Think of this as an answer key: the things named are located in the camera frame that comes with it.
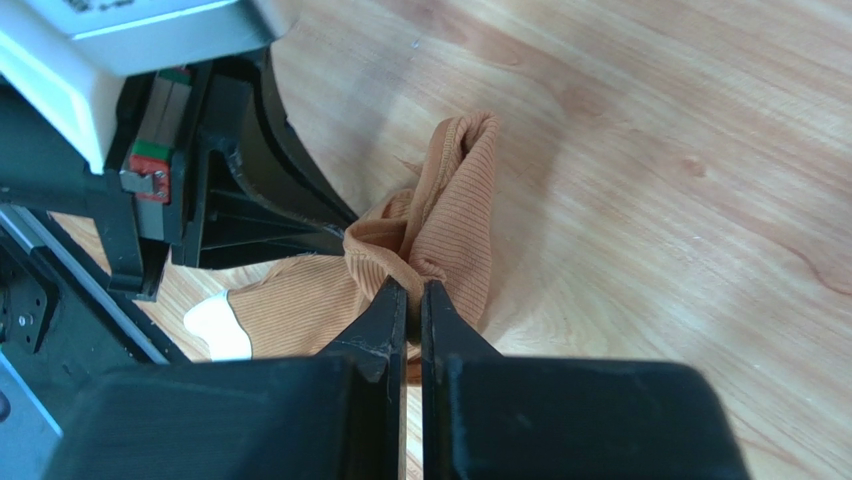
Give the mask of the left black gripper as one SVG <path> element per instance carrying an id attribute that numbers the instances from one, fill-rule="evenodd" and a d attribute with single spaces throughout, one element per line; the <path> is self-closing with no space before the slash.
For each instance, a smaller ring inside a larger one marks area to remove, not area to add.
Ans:
<path id="1" fill-rule="evenodd" d="M 219 151 L 202 157 L 194 209 L 171 248 L 172 263 L 223 270 L 299 255 L 341 256 L 342 239 L 328 230 L 346 229 L 357 215 L 289 122 L 271 49 L 227 57 L 226 75 L 250 87 L 237 145 L 226 160 Z M 140 232 L 140 200 L 123 189 L 120 171 L 156 78 L 125 82 L 101 174 L 91 173 L 10 83 L 1 83 L 2 202 L 92 219 L 110 266 L 109 290 L 141 301 L 155 300 L 170 245 Z"/>

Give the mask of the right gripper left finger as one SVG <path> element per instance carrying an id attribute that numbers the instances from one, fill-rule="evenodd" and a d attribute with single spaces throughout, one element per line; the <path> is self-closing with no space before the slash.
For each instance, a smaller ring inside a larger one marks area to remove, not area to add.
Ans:
<path id="1" fill-rule="evenodd" d="M 309 357 L 137 366 L 81 394 L 49 479 L 401 479 L 408 296 Z"/>

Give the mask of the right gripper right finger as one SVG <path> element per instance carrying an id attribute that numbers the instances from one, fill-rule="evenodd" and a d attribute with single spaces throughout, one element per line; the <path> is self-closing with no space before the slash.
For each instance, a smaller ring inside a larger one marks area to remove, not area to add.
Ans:
<path id="1" fill-rule="evenodd" d="M 720 400 L 678 363 L 512 357 L 429 282 L 421 304 L 428 479 L 745 479 Z"/>

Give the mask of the brown underwear white waistband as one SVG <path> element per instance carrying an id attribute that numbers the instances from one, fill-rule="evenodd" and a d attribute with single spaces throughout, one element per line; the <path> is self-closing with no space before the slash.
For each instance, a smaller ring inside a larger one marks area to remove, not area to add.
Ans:
<path id="1" fill-rule="evenodd" d="M 435 129 L 419 180 L 350 225 L 340 256 L 278 261 L 261 280 L 224 290 L 183 317 L 214 361 L 307 356 L 341 334 L 387 279 L 408 296 L 408 380 L 421 381 L 420 311 L 438 281 L 470 325 L 482 319 L 491 283 L 491 219 L 500 124 L 474 112 Z"/>

